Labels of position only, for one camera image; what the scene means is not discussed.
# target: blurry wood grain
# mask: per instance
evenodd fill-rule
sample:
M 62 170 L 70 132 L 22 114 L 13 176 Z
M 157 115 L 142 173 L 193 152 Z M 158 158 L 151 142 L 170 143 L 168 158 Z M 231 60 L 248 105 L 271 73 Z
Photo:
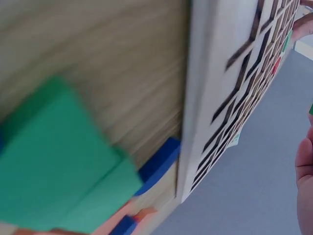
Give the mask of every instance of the blurry wood grain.
M 0 2 L 0 119 L 61 73 L 141 167 L 181 129 L 187 0 Z

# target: white panel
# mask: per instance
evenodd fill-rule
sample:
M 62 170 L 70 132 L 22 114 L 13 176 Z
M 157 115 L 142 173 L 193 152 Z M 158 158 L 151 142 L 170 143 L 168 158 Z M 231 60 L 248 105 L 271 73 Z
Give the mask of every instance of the white panel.
M 270 13 L 273 8 L 273 3 L 274 0 L 265 0 L 264 1 L 264 6 L 263 6 L 263 11 L 260 19 L 260 24 L 263 26 L 270 18 Z
M 234 19 L 235 27 L 233 37 L 231 38 L 231 49 L 229 50 L 229 58 L 248 41 L 253 20 L 255 17 L 258 0 L 238 0 L 236 18 Z
M 222 94 L 220 97 L 220 104 L 222 104 L 230 93 L 234 90 L 241 67 L 243 65 L 244 58 L 240 61 L 234 63 L 228 70 L 226 71 L 224 78 L 223 78 L 223 86 L 222 86 Z
M 252 50 L 251 56 L 250 56 L 250 60 L 248 63 L 248 71 L 250 70 L 250 68 L 254 65 L 254 63 L 257 61 L 258 56 L 260 54 L 260 50 L 262 47 L 262 43 L 263 43 L 264 37 L 259 37 L 256 42 L 255 42 L 255 46 Z

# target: dark slot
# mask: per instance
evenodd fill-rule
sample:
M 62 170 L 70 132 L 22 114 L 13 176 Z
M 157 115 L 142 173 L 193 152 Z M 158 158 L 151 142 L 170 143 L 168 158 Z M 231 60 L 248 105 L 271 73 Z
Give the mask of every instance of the dark slot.
M 225 108 L 225 106 L 231 101 L 231 99 L 234 97 L 234 95 L 239 91 L 241 84 L 243 82 L 244 79 L 244 75 L 246 72 L 246 68 L 248 66 L 248 62 L 249 62 L 249 58 L 250 58 L 251 52 L 249 52 L 249 54 L 244 58 L 243 64 L 241 66 L 240 72 L 239 72 L 239 76 L 237 79 L 237 83 L 235 85 L 234 90 L 230 93 L 230 95 L 226 98 L 226 100 L 220 105 L 220 107 L 217 109 L 217 111 L 215 112 L 215 114 L 213 115 L 212 118 L 212 122 L 214 122 L 214 120 L 220 115 L 220 113 L 223 111 L 223 109 Z
M 226 134 L 228 134 L 229 131 L 230 131 L 230 129 L 236 124 L 236 122 L 238 121 L 239 116 L 240 116 L 240 114 L 241 114 L 241 112 L 242 112 L 243 109 L 244 109 L 244 105 L 241 106 L 241 108 L 238 110 L 238 113 L 237 113 L 235 119 L 232 121 L 232 123 L 230 124 L 230 126 L 226 129 L 226 131 L 225 131 Z
M 221 153 L 222 152 L 220 152 L 218 156 L 213 160 L 212 165 L 214 165 L 214 163 L 222 156 Z
M 269 34 L 270 34 L 270 30 L 267 31 L 267 33 L 264 35 L 264 39 L 263 39 L 263 42 L 262 42 L 262 45 L 261 45 L 261 50 L 260 50 L 258 59 L 257 59 L 256 62 L 254 63 L 254 65 L 252 66 L 252 68 L 250 68 L 250 70 L 248 71 L 248 74 L 247 74 L 248 77 L 252 74 L 252 72 L 254 71 L 254 69 L 258 66 L 258 64 L 261 62 L 261 60 L 262 60 L 262 58 L 263 58 L 263 55 L 264 55 L 264 52 L 265 52 L 265 49 L 266 49 L 266 45 L 267 45 L 267 43 L 268 43 Z
M 204 168 L 202 168 L 202 170 L 196 175 L 194 182 L 197 181 L 198 178 L 201 176 L 201 174 L 209 168 L 211 161 L 212 161 L 212 158 L 210 158 L 210 160 L 205 164 Z
M 212 143 L 212 141 L 216 138 L 216 136 L 222 131 L 222 129 L 225 127 L 225 125 L 228 122 L 228 119 L 231 115 L 231 111 L 234 107 L 235 104 L 235 100 L 229 105 L 228 110 L 226 112 L 224 121 L 222 122 L 221 126 L 218 128 L 218 130 L 214 133 L 214 135 L 208 140 L 208 142 L 205 144 L 204 148 L 203 148 L 203 152 L 208 148 L 208 146 Z
M 286 6 L 286 2 L 287 2 L 287 0 L 282 1 L 282 8 L 284 8 Z
M 280 27 L 281 30 L 283 30 L 283 29 L 285 28 L 289 11 L 290 11 L 290 6 L 289 6 L 288 9 L 285 11 L 284 18 L 283 18 L 283 23 L 282 23 L 282 25 L 281 25 L 281 27 Z
M 221 153 L 221 149 L 225 148 L 227 141 L 229 140 L 231 135 L 231 132 L 228 133 L 228 136 L 225 138 L 225 140 L 223 141 L 223 143 L 221 144 L 221 146 L 218 148 L 217 152 L 220 154 Z
M 251 45 L 251 43 L 253 43 L 253 40 L 249 39 L 248 41 L 245 42 L 245 44 L 243 44 L 238 51 L 235 52 L 235 54 L 233 54 L 231 56 L 231 58 L 228 60 L 227 65 L 226 65 L 226 70 L 232 66 L 237 59 L 239 58 L 239 56 L 241 56 L 241 54 Z
M 251 35 L 250 35 L 250 39 L 252 39 L 253 41 L 255 40 L 255 38 L 258 34 L 258 28 L 260 25 L 260 19 L 261 19 L 261 15 L 262 15 L 264 2 L 265 2 L 265 0 L 259 0 L 258 6 L 257 6 L 256 11 L 255 11 L 255 16 L 254 16 L 254 20 L 253 20 Z
M 272 41 L 271 41 L 272 43 L 274 43 L 275 40 L 276 40 L 278 31 L 279 31 L 279 27 L 280 27 L 280 23 L 282 21 L 282 18 L 283 18 L 283 16 L 279 17 L 278 20 L 277 20 L 275 31 L 274 31 L 274 34 L 273 34 L 273 38 L 272 38 Z
M 211 154 L 214 152 L 214 150 L 217 148 L 217 146 L 219 145 L 221 138 L 223 136 L 223 133 L 220 134 L 220 136 L 217 138 L 215 145 L 212 147 L 212 149 L 208 152 L 208 154 L 205 156 L 205 158 L 202 159 L 202 161 L 200 162 L 198 169 L 199 170 L 202 165 L 206 162 L 206 160 L 211 156 Z
M 277 10 L 278 0 L 273 1 L 272 11 L 270 12 L 269 20 L 262 26 L 261 32 L 274 20 Z
M 204 174 L 192 185 L 191 190 L 192 191 L 202 180 L 202 178 L 204 177 L 204 175 L 207 173 L 208 168 L 205 170 Z
M 248 94 L 250 93 L 250 90 L 252 88 L 252 84 L 254 82 L 254 79 L 256 77 L 256 73 L 254 73 L 254 75 L 251 77 L 250 81 L 249 81 L 249 84 L 248 84 L 248 87 L 246 89 L 246 92 L 244 94 L 244 96 L 240 99 L 240 101 L 238 102 L 238 104 L 236 105 L 235 109 L 234 109 L 234 112 L 237 111 L 239 109 L 239 107 L 241 106 L 241 104 L 244 102 L 245 98 L 248 96 Z

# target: finger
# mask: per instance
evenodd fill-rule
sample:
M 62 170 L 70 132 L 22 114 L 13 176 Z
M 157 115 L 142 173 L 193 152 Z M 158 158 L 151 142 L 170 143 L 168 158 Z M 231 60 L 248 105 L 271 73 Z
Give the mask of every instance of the finger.
M 307 35 L 313 34 L 313 13 L 296 20 L 292 27 L 292 40 L 297 41 Z
M 313 176 L 313 147 L 312 142 L 305 138 L 299 145 L 295 159 L 297 186 Z
M 313 1 L 311 1 L 311 0 L 301 0 L 300 1 L 300 5 L 308 6 L 308 7 L 313 8 Z

